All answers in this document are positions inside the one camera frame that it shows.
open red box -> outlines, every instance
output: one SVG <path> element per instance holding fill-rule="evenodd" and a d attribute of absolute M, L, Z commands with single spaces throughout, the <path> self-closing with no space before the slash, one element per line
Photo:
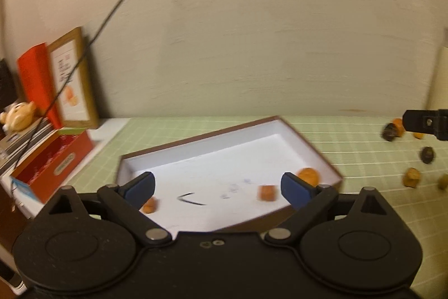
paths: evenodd
<path fill-rule="evenodd" d="M 45 203 L 92 149 L 86 131 L 56 131 L 12 172 L 11 179 L 22 193 Z"/>

blue gripper pad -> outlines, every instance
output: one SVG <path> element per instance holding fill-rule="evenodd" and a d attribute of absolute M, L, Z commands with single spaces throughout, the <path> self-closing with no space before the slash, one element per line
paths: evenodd
<path fill-rule="evenodd" d="M 315 195 L 310 184 L 299 179 L 293 173 L 284 173 L 280 183 L 281 194 L 297 211 L 306 205 Z"/>
<path fill-rule="evenodd" d="M 152 197 L 155 191 L 155 178 L 149 171 L 132 179 L 118 189 L 126 202 L 136 209 L 140 209 L 147 200 Z"/>

white tray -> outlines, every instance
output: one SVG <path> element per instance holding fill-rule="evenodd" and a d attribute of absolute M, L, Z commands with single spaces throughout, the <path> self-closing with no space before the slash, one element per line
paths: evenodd
<path fill-rule="evenodd" d="M 158 210 L 148 217 L 176 236 L 214 231 L 281 210 L 289 203 L 257 200 L 259 185 L 277 185 L 287 171 L 319 171 L 337 188 L 342 176 L 296 130 L 270 117 L 122 156 L 116 182 L 144 171 L 155 176 Z M 185 203 L 178 199 L 203 205 Z"/>

white oval logo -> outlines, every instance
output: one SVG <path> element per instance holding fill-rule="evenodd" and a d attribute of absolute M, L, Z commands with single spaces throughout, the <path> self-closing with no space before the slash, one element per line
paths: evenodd
<path fill-rule="evenodd" d="M 62 171 L 68 166 L 69 163 L 71 163 L 73 160 L 75 160 L 75 153 L 72 152 L 71 154 L 69 154 L 64 161 L 62 161 L 58 167 L 55 169 L 54 174 L 55 175 L 59 175 L 60 173 L 62 173 Z"/>

triangular cutout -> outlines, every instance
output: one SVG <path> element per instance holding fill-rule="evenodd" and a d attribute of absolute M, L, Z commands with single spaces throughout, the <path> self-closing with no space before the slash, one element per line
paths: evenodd
<path fill-rule="evenodd" d="M 65 195 L 62 195 L 59 198 L 59 201 L 51 209 L 50 214 L 61 214 L 71 212 L 72 212 L 72 206 L 70 205 L 69 198 L 67 198 Z"/>
<path fill-rule="evenodd" d="M 361 212 L 386 215 L 386 211 L 378 203 L 378 200 L 376 200 L 376 198 L 372 195 L 369 195 L 366 197 L 366 200 L 364 201 L 364 204 L 362 205 Z"/>

